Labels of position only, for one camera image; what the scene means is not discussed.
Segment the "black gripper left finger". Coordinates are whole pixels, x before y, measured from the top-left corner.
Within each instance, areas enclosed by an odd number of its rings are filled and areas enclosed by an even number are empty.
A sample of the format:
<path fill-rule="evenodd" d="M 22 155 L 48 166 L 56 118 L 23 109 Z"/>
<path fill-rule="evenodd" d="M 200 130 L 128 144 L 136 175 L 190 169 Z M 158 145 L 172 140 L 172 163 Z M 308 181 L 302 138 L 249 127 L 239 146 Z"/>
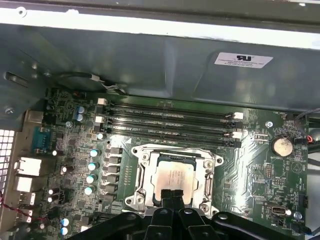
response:
<path fill-rule="evenodd" d="M 160 207 L 144 217 L 123 212 L 93 227 L 93 240 L 171 240 L 176 190 L 161 191 Z"/>

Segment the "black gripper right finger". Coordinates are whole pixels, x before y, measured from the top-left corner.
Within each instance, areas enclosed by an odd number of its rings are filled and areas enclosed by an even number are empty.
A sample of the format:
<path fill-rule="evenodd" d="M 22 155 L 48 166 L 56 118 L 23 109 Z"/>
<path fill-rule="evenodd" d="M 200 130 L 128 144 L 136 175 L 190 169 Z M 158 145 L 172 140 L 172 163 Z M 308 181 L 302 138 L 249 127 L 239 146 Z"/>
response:
<path fill-rule="evenodd" d="M 211 219 L 185 207 L 183 191 L 174 190 L 173 200 L 184 231 L 184 240 L 292 240 L 293 237 L 272 230 L 240 216 L 218 212 Z"/>

